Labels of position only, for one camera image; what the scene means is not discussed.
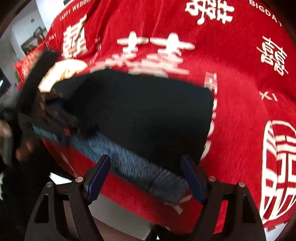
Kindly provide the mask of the person's left hand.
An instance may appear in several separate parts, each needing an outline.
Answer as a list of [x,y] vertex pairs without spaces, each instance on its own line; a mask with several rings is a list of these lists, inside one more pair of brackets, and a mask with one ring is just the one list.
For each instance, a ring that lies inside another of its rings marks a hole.
[[6,165],[12,165],[13,156],[18,161],[26,161],[40,142],[39,138],[32,137],[23,138],[19,144],[14,144],[11,127],[6,121],[1,120],[1,158]]

